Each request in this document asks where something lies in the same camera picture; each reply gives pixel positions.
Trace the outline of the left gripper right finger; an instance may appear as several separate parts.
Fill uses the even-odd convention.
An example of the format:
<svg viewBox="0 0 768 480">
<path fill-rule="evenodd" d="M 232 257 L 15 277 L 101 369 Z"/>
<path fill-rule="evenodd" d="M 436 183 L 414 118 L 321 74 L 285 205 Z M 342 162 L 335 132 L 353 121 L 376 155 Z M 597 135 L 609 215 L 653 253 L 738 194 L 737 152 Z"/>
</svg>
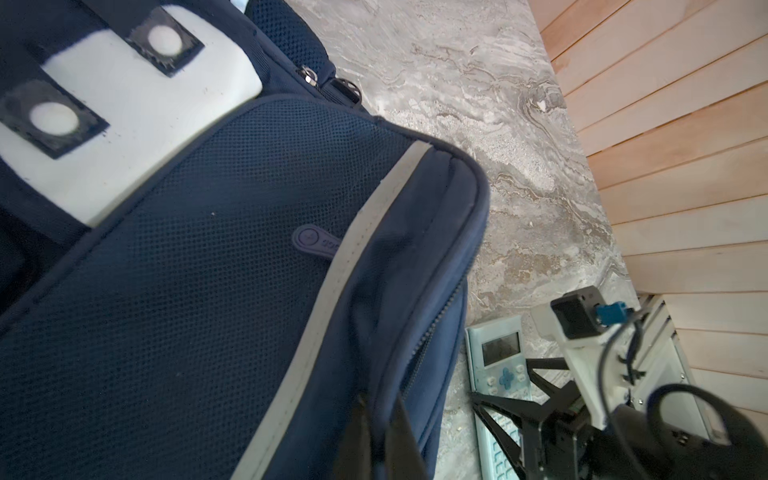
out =
<svg viewBox="0 0 768 480">
<path fill-rule="evenodd" d="M 389 480 L 424 480 L 427 470 L 402 397 L 397 396 L 385 435 L 384 463 Z"/>
</svg>

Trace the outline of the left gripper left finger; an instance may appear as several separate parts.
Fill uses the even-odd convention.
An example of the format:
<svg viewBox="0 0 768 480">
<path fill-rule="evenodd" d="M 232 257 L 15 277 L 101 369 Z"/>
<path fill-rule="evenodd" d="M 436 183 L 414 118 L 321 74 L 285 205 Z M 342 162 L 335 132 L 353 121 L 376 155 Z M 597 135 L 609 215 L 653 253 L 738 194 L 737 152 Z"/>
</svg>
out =
<svg viewBox="0 0 768 480">
<path fill-rule="evenodd" d="M 372 478 L 370 421 L 366 399 L 358 395 L 338 444 L 333 463 L 333 479 L 364 480 Z"/>
</svg>

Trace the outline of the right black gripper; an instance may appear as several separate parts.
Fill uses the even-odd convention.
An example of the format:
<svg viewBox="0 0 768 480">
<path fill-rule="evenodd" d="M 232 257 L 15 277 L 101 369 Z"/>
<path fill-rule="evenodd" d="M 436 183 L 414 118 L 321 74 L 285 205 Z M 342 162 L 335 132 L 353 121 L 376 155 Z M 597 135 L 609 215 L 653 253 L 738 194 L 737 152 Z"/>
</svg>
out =
<svg viewBox="0 0 768 480">
<path fill-rule="evenodd" d="M 591 479 L 587 450 L 594 428 L 570 367 L 562 357 L 526 362 L 533 401 L 471 393 L 474 413 L 526 479 Z M 518 427 L 521 443 L 490 411 Z"/>
</svg>

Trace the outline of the light blue calculator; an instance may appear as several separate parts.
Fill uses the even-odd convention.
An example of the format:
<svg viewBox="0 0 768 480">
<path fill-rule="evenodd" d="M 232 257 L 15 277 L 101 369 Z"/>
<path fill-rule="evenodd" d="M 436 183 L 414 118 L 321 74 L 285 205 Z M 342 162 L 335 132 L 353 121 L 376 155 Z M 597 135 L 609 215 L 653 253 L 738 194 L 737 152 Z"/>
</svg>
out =
<svg viewBox="0 0 768 480">
<path fill-rule="evenodd" d="M 473 392 L 519 400 L 531 398 L 520 315 L 468 327 L 466 347 Z M 479 418 L 475 419 L 475 427 L 481 476 L 516 479 L 510 461 Z"/>
</svg>

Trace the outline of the navy blue student backpack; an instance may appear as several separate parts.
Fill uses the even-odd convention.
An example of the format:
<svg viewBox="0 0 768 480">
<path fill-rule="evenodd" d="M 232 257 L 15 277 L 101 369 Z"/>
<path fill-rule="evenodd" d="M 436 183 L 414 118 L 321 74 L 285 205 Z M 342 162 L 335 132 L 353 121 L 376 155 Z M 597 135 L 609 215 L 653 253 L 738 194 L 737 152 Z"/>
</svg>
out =
<svg viewBox="0 0 768 480">
<path fill-rule="evenodd" d="M 283 1 L 3 2 L 2 477 L 432 478 L 488 213 Z"/>
</svg>

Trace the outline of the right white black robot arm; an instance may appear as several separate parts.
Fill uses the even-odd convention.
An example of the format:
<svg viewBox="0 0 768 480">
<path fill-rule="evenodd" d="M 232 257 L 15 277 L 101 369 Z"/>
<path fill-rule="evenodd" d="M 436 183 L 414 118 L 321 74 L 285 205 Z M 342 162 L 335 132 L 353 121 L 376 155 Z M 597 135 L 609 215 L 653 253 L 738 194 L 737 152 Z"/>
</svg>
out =
<svg viewBox="0 0 768 480">
<path fill-rule="evenodd" d="M 491 474 L 510 467 L 520 479 L 764 479 L 767 444 L 757 428 L 719 397 L 695 386 L 664 385 L 645 412 L 617 407 L 606 429 L 591 424 L 575 382 L 559 388 L 539 370 L 563 370 L 562 358 L 527 363 L 543 404 L 474 392 L 472 408 L 480 432 L 493 440 Z M 718 444 L 666 423 L 667 397 L 689 394 L 709 404 L 728 436 Z"/>
</svg>

